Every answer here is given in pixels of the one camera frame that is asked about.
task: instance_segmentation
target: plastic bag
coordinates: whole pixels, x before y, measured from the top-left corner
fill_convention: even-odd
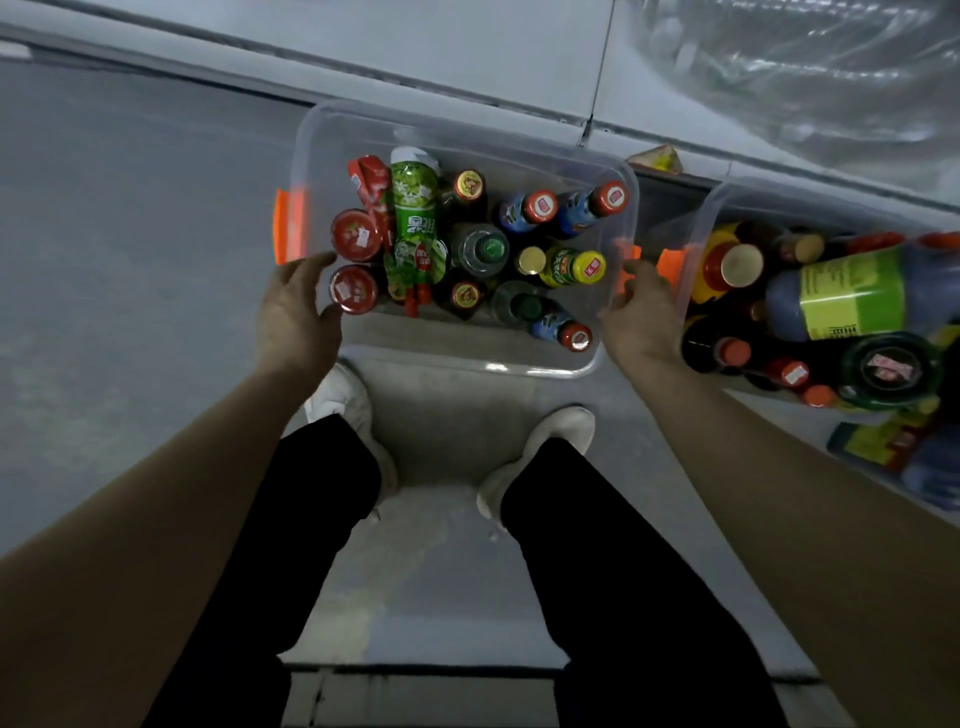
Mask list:
[[[684,92],[823,166],[931,189],[960,154],[950,0],[635,0]]]

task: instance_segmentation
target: green bottle cap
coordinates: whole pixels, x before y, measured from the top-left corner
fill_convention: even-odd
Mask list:
[[[518,319],[530,323],[535,322],[543,314],[543,304],[540,302],[540,297],[528,293],[521,293],[514,298],[510,308]]]
[[[476,252],[485,263],[499,263],[507,256],[507,243],[498,235],[489,235],[477,243]]]

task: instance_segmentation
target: yellow bottle cap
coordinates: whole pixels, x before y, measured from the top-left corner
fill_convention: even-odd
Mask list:
[[[573,259],[571,273],[581,283],[598,282],[607,272],[607,260],[596,251],[580,253]]]
[[[524,276],[535,276],[546,267],[546,253],[536,246],[520,251],[516,257],[516,269]]]

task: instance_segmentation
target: shoe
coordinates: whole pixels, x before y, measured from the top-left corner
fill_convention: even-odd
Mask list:
[[[593,417],[593,413],[579,405],[564,407],[547,415],[530,433],[520,459],[497,468],[480,484],[480,490],[477,492],[477,508],[481,515],[496,521],[502,527],[500,503],[503,501],[503,496],[514,479],[534,459],[540,446],[551,437],[560,437],[581,455],[586,455],[590,443],[593,442],[595,430],[596,418]]]
[[[367,387],[345,364],[336,363],[313,396],[303,403],[309,423],[328,415],[340,415],[353,428],[360,440],[376,458],[380,466],[380,495],[376,505],[393,496],[400,489],[396,463],[391,454],[373,439],[373,406]]]

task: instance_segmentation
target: orange bottle cap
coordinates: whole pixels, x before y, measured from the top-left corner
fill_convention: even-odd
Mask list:
[[[830,407],[837,401],[837,393],[825,384],[811,384],[801,392],[800,399],[810,407]]]
[[[742,367],[750,361],[750,357],[753,355],[750,344],[743,339],[737,339],[732,336],[720,339],[720,341],[717,342],[715,351],[717,360],[721,364],[726,364],[728,367]]]

